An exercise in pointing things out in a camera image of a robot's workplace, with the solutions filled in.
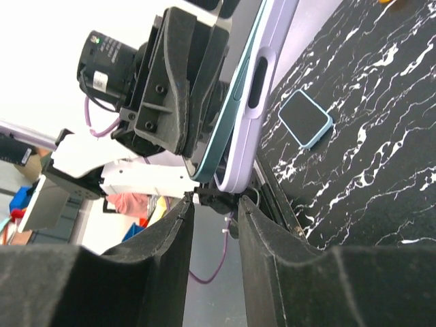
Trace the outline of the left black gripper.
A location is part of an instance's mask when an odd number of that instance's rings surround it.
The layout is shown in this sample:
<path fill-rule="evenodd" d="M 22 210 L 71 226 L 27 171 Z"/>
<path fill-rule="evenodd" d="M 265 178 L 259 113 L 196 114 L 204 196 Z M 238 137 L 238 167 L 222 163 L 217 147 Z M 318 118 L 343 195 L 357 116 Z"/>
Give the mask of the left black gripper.
<path fill-rule="evenodd" d="M 110 79 L 120 121 L 110 137 L 135 153 L 180 155 L 185 147 L 185 158 L 193 156 L 229 38 L 225 29 L 211 28 L 188 100 L 187 64 L 196 23 L 194 15 L 169 7 L 138 50 L 116 45 Z"/>

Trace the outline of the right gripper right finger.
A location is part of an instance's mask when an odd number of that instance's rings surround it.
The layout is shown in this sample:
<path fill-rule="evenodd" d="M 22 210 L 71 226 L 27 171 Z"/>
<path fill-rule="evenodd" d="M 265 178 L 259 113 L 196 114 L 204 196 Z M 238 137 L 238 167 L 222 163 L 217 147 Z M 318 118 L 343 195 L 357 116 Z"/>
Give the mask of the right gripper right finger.
<path fill-rule="evenodd" d="M 250 326 L 434 326 L 435 249 L 336 246 L 320 251 L 239 203 Z"/>

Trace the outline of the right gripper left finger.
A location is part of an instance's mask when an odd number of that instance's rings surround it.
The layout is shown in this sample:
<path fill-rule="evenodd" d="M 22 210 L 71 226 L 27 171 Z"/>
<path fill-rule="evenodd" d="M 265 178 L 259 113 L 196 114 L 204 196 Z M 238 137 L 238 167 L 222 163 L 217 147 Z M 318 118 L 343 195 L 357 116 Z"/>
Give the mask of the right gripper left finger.
<path fill-rule="evenodd" d="M 103 254 L 75 245 L 1 248 L 2 326 L 181 326 L 195 208 Z"/>

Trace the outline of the lilac phone case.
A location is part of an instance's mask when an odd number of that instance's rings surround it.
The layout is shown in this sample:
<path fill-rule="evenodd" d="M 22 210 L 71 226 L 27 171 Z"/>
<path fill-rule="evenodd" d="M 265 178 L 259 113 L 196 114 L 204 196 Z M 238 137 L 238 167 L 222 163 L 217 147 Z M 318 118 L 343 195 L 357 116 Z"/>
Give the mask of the lilac phone case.
<path fill-rule="evenodd" d="M 215 173 L 217 188 L 222 192 L 240 193 L 247 188 L 277 62 L 297 6 L 297 1 L 263 2 L 245 77 L 239 79 L 232 96 L 238 110 L 227 163 L 223 172 Z"/>

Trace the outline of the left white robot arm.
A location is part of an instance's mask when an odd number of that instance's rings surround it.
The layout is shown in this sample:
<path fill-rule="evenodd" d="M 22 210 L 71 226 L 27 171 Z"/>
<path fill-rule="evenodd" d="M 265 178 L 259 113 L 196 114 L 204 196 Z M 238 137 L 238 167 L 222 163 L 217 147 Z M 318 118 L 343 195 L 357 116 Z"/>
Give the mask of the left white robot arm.
<path fill-rule="evenodd" d="M 99 31 L 87 36 L 77 68 L 84 125 L 63 130 L 45 175 L 68 193 L 110 193 L 104 169 L 161 152 L 190 157 L 207 110 L 227 89 L 220 81 L 229 33 L 179 7 L 157 16 L 133 48 Z"/>

